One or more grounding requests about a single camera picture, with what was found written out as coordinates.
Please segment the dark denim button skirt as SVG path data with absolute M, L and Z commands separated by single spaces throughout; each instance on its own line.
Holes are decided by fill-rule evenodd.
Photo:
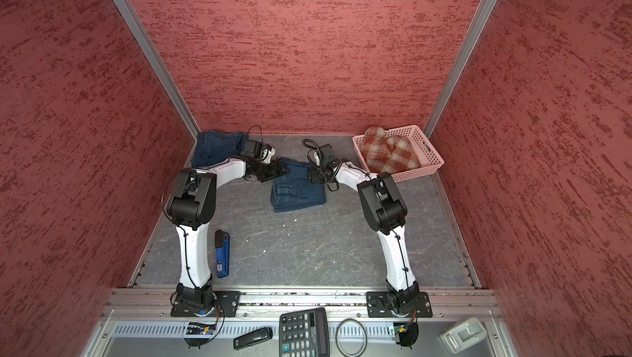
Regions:
M 209 130 L 197 135 L 197 143 L 191 166 L 203 168 L 214 166 L 222 161 L 238 156 L 245 147 L 248 133 L 223 133 Z

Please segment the red cloth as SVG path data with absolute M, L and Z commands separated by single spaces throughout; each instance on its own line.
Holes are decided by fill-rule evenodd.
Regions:
M 388 137 L 382 127 L 373 126 L 365 131 L 360 153 L 370 172 L 376 174 L 396 174 L 421 167 L 410 140 L 397 135 Z

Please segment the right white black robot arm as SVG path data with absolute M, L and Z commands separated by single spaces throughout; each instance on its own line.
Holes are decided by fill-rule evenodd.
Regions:
M 405 241 L 408 208 L 389 173 L 369 173 L 350 161 L 311 165 L 311 184 L 347 186 L 359 195 L 365 221 L 379 238 L 386 265 L 386 306 L 398 317 L 414 317 L 420 299 Z

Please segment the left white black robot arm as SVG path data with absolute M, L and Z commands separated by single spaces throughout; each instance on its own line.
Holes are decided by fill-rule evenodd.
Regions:
M 171 299 L 171 316 L 205 318 L 220 313 L 222 303 L 212 289 L 208 260 L 209 225 L 216 212 L 217 190 L 249 177 L 261 183 L 289 174 L 280 160 L 261 162 L 229 158 L 204 168 L 181 169 L 164 207 L 179 236 L 180 277 Z

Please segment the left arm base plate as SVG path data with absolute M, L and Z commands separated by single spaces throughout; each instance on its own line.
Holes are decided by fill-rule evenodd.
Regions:
M 240 303 L 240 291 L 214 291 L 214 302 L 208 309 L 190 308 L 184 303 L 173 300 L 170 316 L 173 318 L 212 319 L 220 317 L 233 318 Z

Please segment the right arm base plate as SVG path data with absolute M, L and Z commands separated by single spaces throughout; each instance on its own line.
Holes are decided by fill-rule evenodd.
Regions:
M 370 318 L 398 318 L 410 319 L 412 311 L 403 314 L 395 314 L 388 305 L 388 293 L 385 291 L 369 291 L 365 294 L 367 312 Z M 429 319 L 433 317 L 430 297 L 426 292 L 421 292 L 413 305 L 416 309 L 416 317 L 419 319 Z

